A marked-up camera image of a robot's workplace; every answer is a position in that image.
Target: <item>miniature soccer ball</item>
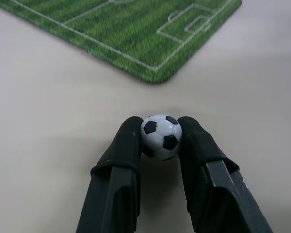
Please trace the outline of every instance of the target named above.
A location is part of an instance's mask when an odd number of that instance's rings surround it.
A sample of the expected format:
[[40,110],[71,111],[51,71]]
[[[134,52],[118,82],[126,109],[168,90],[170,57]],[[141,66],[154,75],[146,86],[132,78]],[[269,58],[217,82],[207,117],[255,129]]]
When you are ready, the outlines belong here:
[[171,116],[156,114],[141,124],[143,153],[152,158],[168,160],[180,150],[182,128]]

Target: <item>artificial grass pattern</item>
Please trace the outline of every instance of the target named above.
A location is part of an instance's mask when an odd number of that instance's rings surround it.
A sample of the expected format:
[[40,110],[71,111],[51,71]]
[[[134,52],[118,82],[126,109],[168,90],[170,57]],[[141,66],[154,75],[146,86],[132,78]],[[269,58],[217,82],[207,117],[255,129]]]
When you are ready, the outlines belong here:
[[0,6],[149,83],[168,80],[242,0],[0,0]]

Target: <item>white table surface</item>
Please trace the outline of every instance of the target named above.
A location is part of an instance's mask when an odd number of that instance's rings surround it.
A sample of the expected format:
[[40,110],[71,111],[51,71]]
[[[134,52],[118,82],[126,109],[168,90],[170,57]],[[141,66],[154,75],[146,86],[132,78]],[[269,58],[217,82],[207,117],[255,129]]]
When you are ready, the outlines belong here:
[[[291,233],[291,0],[246,0],[167,83],[147,85],[0,9],[0,233],[74,233],[120,124],[191,116]],[[178,159],[142,158],[137,233],[193,233]]]

